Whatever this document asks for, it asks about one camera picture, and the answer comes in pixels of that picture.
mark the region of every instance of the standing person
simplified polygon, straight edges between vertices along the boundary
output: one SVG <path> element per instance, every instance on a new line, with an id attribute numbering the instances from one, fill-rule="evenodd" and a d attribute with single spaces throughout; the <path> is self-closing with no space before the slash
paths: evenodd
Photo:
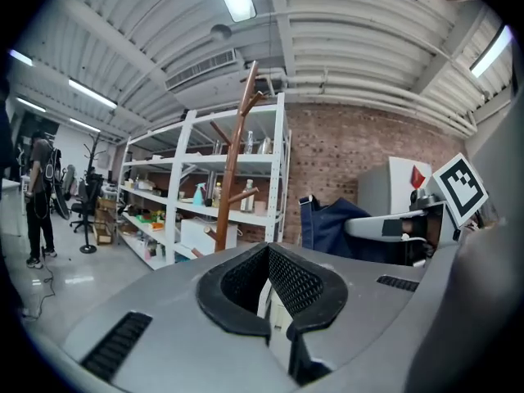
<path id="1" fill-rule="evenodd" d="M 36 131 L 31 137 L 30 181 L 25 193 L 27 228 L 31 256 L 26 260 L 29 268 L 42 268 L 40 262 L 40 228 L 46 241 L 45 255 L 56 256 L 55 245 L 52 238 L 52 224 L 49 214 L 51 205 L 51 184 L 43 178 L 43 167 L 47 164 L 52 152 L 51 144 L 43 136 L 42 131 Z"/>

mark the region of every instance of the wooden coat rack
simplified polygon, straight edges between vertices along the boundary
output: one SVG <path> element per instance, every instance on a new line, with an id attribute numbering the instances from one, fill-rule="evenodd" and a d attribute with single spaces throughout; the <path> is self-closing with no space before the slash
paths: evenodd
<path id="1" fill-rule="evenodd" d="M 216 133 L 224 140 L 228 146 L 228 157 L 226 159 L 226 167 L 224 170 L 224 180 L 222 181 L 222 194 L 220 197 L 219 204 L 219 215 L 217 218 L 216 232 L 212 228 L 205 228 L 204 232 L 215 240 L 215 253 L 223 251 L 226 248 L 226 237 L 228 235 L 228 221 L 229 221 L 229 210 L 233 202 L 243 200 L 244 198 L 250 197 L 257 193 L 259 189 L 257 187 L 252 188 L 249 191 L 238 193 L 237 195 L 231 196 L 231 188 L 233 186 L 233 180 L 235 178 L 235 172 L 237 170 L 237 159 L 240 151 L 240 143 L 242 140 L 242 133 L 244 132 L 244 122 L 246 116 L 249 114 L 251 108 L 264 97 L 262 92 L 257 92 L 255 96 L 253 89 L 255 88 L 255 78 L 259 69 L 257 61 L 253 62 L 249 75 L 247 76 L 246 86 L 244 87 L 244 93 L 240 104 L 238 105 L 237 112 L 237 124 L 233 131 L 231 138 L 224 133 L 222 129 L 213 121 L 211 126 Z M 202 254 L 196 250 L 192 250 L 196 257 L 202 257 Z"/>

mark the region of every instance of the navy blue fabric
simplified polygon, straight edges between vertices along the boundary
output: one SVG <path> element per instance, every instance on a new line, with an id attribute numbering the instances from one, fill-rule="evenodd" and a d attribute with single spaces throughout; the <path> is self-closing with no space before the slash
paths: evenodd
<path id="1" fill-rule="evenodd" d="M 344 198 L 330 206 L 321 206 L 314 196 L 299 202 L 302 247 L 345 258 L 391 263 L 387 243 L 352 237 L 344 231 L 346 220 L 370 217 L 366 211 Z"/>

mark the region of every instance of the bottle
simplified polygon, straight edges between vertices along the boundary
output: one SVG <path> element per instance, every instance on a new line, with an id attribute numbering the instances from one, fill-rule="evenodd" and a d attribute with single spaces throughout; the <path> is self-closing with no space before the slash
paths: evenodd
<path id="1" fill-rule="evenodd" d="M 193 196 L 193 205 L 194 206 L 203 206 L 204 205 L 204 191 L 206 184 L 198 183 L 196 186 L 195 195 Z"/>
<path id="2" fill-rule="evenodd" d="M 253 131 L 247 132 L 247 143 L 244 147 L 244 154 L 251 154 L 253 152 Z"/>
<path id="3" fill-rule="evenodd" d="M 247 179 L 246 187 L 242 192 L 247 192 L 250 189 L 253 188 L 253 180 Z M 240 211 L 243 211 L 245 213 L 252 213 L 253 212 L 253 205 L 255 204 L 255 195 L 250 195 L 247 198 L 244 198 L 240 204 Z"/>
<path id="4" fill-rule="evenodd" d="M 220 205 L 220 196 L 222 195 L 222 188 L 220 182 L 216 183 L 215 189 L 213 190 L 213 207 L 218 208 Z"/>

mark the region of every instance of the black office chair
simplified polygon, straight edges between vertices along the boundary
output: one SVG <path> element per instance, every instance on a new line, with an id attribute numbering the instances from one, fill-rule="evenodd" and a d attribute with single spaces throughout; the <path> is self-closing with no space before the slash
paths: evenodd
<path id="1" fill-rule="evenodd" d="M 80 180 L 79 185 L 79 198 L 80 202 L 75 202 L 71 206 L 71 211 L 78 213 L 79 216 L 82 216 L 82 219 L 71 221 L 69 227 L 73 227 L 73 224 L 76 224 L 76 227 L 73 229 L 73 232 L 76 233 L 76 230 L 80 226 L 89 226 L 93 229 L 93 221 L 89 221 L 89 215 L 95 215 L 95 209 L 97 208 L 97 199 L 100 196 L 102 189 L 102 181 L 100 179 L 92 179 L 86 185 L 85 181 Z"/>

